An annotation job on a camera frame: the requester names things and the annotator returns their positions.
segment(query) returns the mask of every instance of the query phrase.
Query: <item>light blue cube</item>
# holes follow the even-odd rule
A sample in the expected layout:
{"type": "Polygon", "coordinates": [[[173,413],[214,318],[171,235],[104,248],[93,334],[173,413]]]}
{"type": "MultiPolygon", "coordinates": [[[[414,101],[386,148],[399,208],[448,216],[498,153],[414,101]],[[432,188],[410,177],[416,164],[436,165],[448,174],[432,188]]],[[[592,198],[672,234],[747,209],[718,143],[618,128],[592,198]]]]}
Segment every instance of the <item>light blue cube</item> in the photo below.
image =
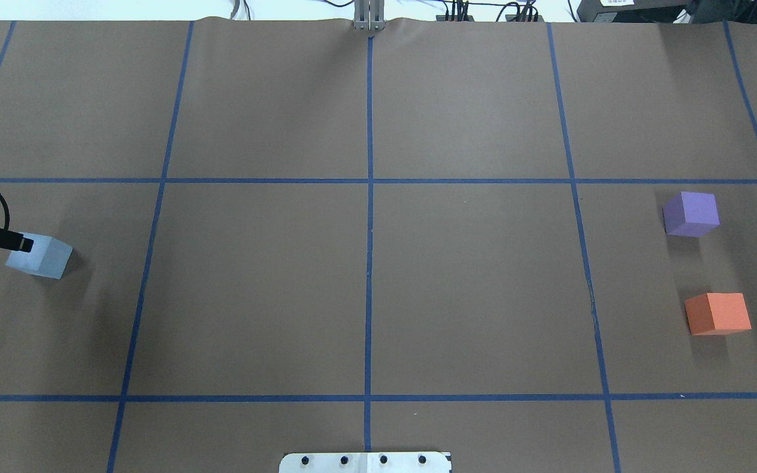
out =
{"type": "Polygon", "coordinates": [[[60,279],[72,255],[72,247],[51,236],[23,233],[34,240],[31,252],[11,252],[5,265],[29,275],[60,279]]]}

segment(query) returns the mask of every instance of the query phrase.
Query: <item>table surface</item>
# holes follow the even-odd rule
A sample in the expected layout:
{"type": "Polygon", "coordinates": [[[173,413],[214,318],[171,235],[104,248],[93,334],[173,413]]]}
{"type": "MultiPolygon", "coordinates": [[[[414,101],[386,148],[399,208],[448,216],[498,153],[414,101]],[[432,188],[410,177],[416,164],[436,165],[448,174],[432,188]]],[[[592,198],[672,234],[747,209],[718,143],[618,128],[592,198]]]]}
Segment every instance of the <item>table surface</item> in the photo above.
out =
{"type": "Polygon", "coordinates": [[[757,470],[755,26],[3,22],[0,189],[0,471],[757,470]]]}

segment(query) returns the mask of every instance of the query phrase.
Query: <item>block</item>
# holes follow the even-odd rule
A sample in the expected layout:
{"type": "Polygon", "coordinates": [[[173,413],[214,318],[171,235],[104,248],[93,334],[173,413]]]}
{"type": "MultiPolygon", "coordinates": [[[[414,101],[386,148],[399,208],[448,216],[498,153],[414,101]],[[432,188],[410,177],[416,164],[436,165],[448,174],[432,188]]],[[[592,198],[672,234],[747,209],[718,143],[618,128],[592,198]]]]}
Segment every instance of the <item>block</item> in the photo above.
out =
{"type": "Polygon", "coordinates": [[[744,294],[709,292],[685,301],[692,335],[728,335],[751,330],[744,294]]]}
{"type": "Polygon", "coordinates": [[[29,275],[60,279],[72,255],[72,247],[51,236],[23,233],[34,240],[31,252],[11,252],[5,266],[29,275]]]}
{"type": "Polygon", "coordinates": [[[702,237],[720,225],[714,194],[680,192],[663,207],[664,232],[677,237],[702,237]]]}

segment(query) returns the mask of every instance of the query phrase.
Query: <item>gray metal bracket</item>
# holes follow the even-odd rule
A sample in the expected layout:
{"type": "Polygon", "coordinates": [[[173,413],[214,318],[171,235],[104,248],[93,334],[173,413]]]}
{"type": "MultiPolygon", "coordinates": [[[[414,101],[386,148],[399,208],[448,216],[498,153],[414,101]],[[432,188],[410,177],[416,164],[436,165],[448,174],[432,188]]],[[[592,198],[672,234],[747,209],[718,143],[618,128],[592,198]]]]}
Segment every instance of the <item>gray metal bracket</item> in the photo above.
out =
{"type": "Polygon", "coordinates": [[[384,0],[355,0],[356,30],[384,30],[384,0]]]}

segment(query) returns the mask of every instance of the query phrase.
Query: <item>cube top face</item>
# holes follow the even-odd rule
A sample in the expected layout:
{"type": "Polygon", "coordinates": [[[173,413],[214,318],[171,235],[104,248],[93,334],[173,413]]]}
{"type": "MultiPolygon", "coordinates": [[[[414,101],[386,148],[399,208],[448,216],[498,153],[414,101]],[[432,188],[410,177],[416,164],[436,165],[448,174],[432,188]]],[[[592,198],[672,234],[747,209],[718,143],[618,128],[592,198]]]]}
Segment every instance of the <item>cube top face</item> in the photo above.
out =
{"type": "Polygon", "coordinates": [[[718,201],[714,194],[703,192],[680,192],[685,221],[703,225],[720,225],[718,201]]]}
{"type": "Polygon", "coordinates": [[[707,293],[685,301],[693,335],[728,335],[752,329],[744,294],[707,293]]]}
{"type": "Polygon", "coordinates": [[[702,237],[720,225],[714,194],[680,192],[663,207],[664,230],[677,237],[702,237]]]}

